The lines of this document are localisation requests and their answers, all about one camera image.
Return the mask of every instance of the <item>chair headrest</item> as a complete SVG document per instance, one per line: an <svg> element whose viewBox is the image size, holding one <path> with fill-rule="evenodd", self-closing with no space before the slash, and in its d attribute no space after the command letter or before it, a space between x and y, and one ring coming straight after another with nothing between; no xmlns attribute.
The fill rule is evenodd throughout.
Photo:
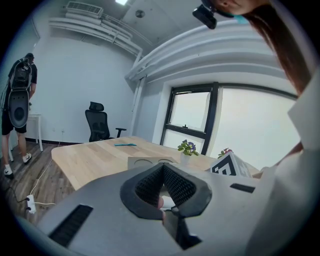
<svg viewBox="0 0 320 256"><path fill-rule="evenodd" d="M105 107L101 103L92 102L90 101L90 107L89 110L95 110L95 111L104 111Z"/></svg>

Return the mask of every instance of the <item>purple flower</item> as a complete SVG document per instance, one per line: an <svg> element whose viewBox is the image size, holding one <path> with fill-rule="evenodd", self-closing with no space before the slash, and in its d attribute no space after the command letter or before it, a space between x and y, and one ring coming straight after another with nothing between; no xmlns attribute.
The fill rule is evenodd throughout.
<svg viewBox="0 0 320 256"><path fill-rule="evenodd" d="M192 142L188 142L188 145L190 146L192 151L196 150L196 145L193 144Z"/></svg>

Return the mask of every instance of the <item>black backpack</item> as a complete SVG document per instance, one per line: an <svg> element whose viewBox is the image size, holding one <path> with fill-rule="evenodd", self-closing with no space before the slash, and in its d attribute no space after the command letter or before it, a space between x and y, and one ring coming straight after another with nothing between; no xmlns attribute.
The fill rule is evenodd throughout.
<svg viewBox="0 0 320 256"><path fill-rule="evenodd" d="M28 89L31 85L32 64L28 58L22 58L14 67L12 77L10 79L11 89Z"/></svg>

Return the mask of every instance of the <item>office chair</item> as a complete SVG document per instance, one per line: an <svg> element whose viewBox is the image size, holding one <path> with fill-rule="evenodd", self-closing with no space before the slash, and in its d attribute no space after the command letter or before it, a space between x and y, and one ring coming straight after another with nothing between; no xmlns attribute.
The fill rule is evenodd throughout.
<svg viewBox="0 0 320 256"><path fill-rule="evenodd" d="M105 110L104 105L90 101L90 107L85 111L85 117L88 121L91 136L89 142L97 142L114 139L110 137L108 128L108 115L103 112ZM124 128L116 128L118 130L117 138L120 137L122 131L126 131Z"/></svg>

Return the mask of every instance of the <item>window frame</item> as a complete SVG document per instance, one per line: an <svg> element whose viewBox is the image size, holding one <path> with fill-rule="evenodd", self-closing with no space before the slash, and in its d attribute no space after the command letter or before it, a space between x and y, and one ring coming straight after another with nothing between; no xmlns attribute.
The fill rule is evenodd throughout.
<svg viewBox="0 0 320 256"><path fill-rule="evenodd" d="M216 110L217 110L217 101L218 101L218 90L219 90L219 84L216 82L210 83L210 84L173 87L170 93L170 98L169 98L168 108L166 111L165 121L163 125L160 145L164 144L166 131L172 130L178 133L204 139L201 154L205 155L208 150L211 134L214 128L214 122L215 122ZM182 94L192 94L192 93L210 93L208 114L206 117L204 131L193 130L193 129L170 124L170 119L172 116L172 111L173 111L174 102L175 102L175 96L182 95Z"/></svg>
<svg viewBox="0 0 320 256"><path fill-rule="evenodd" d="M189 136L203 139L204 143L203 143L201 155L206 155L209 148L211 135L214 130L214 123L215 123L217 103L218 103L218 92L220 88L242 89L242 90L251 90L251 91L257 91L257 92L269 93L269 94L285 97L295 101L298 98L298 96L296 96L295 94L292 94L283 90L270 88L266 86L242 84L242 83L213 82L208 84L173 87L171 89L168 107L165 115L165 121L163 124L160 145L164 144L166 131L171 130L181 134L186 134ZM175 102L175 96L182 95L182 94L192 94L192 93L210 93L209 108L208 108L208 114L206 117L204 131L198 131L194 129L189 129L187 127L180 127L180 126L170 124L170 119L172 116L172 111L173 111L174 102Z"/></svg>

